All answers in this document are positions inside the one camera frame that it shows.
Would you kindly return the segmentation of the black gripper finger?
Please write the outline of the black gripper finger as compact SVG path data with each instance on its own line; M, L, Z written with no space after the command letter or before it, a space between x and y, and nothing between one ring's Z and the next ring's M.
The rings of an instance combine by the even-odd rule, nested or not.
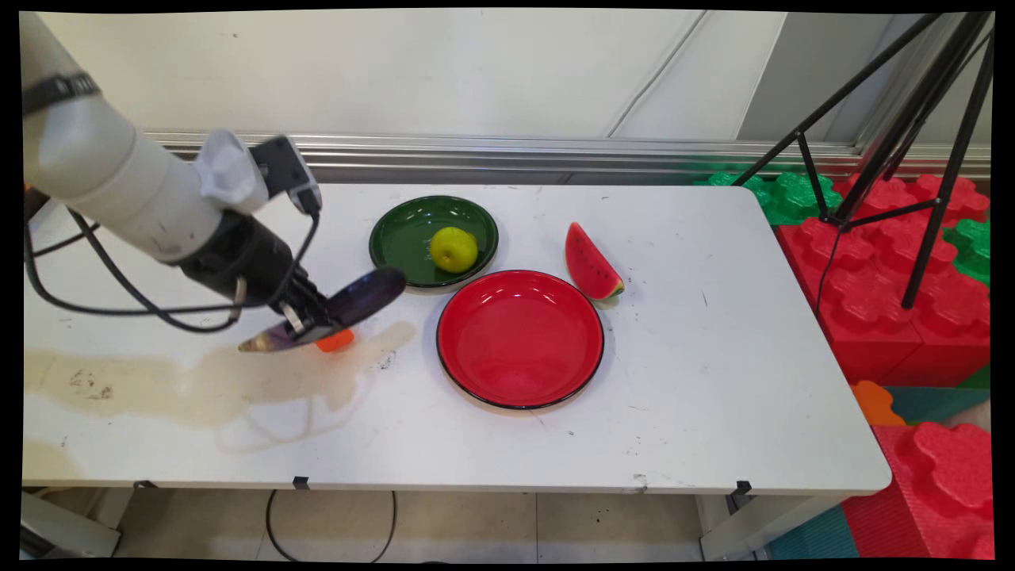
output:
M289 336L304 336L312 328L312 312L304 306L293 305L289 302L279 302L278 307L282 310L282 315L289 323Z
M302 278L302 325L307 330L334 330L335 322L327 311L327 301L311 279Z

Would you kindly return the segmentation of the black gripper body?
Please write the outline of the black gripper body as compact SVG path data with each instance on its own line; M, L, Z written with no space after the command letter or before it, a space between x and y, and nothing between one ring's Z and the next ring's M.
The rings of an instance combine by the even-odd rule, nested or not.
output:
M240 306L228 311L224 328L235 324L245 308L267 307L281 315L279 302L302 306L302 278L308 278L308 271L301 261L320 226L319 214L312 214L311 220L301 248L293 254L256 218L225 213L209 243L182 261L180 268L192 281Z

